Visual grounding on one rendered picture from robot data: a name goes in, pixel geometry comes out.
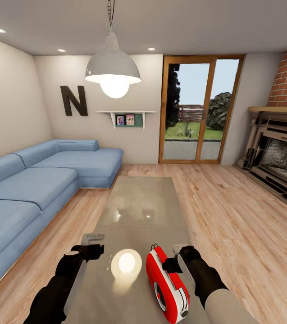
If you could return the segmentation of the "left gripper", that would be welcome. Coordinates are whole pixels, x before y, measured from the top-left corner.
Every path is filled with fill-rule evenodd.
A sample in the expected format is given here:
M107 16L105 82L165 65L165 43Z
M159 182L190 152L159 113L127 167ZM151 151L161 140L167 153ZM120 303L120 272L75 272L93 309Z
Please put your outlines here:
M88 261L98 260L100 258L100 254L104 253L104 245L100 246L100 244L91 244L88 246L76 245L72 248L72 250L80 249L83 249L88 253Z

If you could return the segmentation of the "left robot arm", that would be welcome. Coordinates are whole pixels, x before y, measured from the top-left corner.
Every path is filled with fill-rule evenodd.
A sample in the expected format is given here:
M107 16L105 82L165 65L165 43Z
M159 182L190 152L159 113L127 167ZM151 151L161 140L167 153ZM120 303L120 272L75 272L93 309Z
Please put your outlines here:
M105 234L85 233L82 244L64 254L59 261L55 276L36 295L30 315L24 324L61 324L66 319L89 260L98 260L104 253L104 245L90 244L102 241Z

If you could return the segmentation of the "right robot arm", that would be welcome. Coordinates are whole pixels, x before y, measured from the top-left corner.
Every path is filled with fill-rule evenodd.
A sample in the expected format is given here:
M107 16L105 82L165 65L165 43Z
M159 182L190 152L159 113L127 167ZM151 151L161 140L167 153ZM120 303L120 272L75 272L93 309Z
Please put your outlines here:
M167 258L162 269L183 273L211 324L259 324L222 282L219 273L210 267L194 246L173 245L174 258Z

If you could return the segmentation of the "radio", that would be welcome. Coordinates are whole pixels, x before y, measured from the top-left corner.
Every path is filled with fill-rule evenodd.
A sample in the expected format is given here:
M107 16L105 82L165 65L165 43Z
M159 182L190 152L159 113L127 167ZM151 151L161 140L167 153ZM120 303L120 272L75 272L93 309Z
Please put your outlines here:
M188 314L190 295L177 272L162 269L166 259L161 246L154 245L146 258L146 272L166 319L176 324Z

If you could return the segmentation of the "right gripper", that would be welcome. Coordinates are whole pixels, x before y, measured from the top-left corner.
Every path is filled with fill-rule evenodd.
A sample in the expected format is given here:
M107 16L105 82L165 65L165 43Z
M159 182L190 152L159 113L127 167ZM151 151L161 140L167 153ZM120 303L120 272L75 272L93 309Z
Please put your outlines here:
M174 258L167 258L165 262L162 263L162 269L166 270L168 273L183 273L177 266L177 256Z

